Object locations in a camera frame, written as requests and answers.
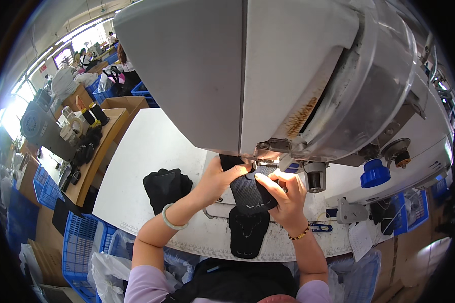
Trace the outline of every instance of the rust stain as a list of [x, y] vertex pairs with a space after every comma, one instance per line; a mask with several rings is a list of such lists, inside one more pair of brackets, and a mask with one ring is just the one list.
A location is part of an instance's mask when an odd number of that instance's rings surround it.
[[313, 109], [317, 105], [317, 102], [318, 98], [312, 97], [305, 106], [300, 108], [296, 113], [288, 118], [288, 122], [285, 126], [287, 127], [287, 137], [289, 139], [294, 139], [298, 135], [298, 132], [304, 125], [305, 121], [309, 118]]

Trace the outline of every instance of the black thread spool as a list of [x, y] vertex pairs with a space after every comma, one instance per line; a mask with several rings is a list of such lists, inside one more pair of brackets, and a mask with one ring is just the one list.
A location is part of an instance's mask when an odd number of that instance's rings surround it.
[[105, 113], [103, 112], [101, 107], [99, 107], [99, 105], [93, 102], [91, 103], [90, 107], [93, 115], [95, 115], [99, 122], [101, 122], [101, 126], [105, 126], [106, 124], [108, 124], [109, 117], [106, 117]]
[[88, 122], [89, 125], [93, 125], [93, 123], [96, 121], [96, 118], [93, 117], [91, 112], [84, 108], [81, 110], [82, 116], [86, 119], [86, 122]]

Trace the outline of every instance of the red poster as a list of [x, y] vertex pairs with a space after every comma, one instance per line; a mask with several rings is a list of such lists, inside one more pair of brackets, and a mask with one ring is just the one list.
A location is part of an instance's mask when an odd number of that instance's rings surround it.
[[43, 72], [44, 70], [46, 70], [46, 69], [47, 69], [47, 66], [44, 64], [44, 65], [41, 66], [41, 68], [40, 68], [39, 70], [40, 70], [40, 72], [41, 72], [41, 74], [42, 74], [42, 72]]

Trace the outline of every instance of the paper sheet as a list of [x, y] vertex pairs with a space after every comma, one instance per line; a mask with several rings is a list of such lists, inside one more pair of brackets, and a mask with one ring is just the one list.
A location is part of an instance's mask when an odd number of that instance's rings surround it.
[[349, 225], [349, 242], [354, 258], [359, 261], [371, 249], [373, 242], [366, 221]]

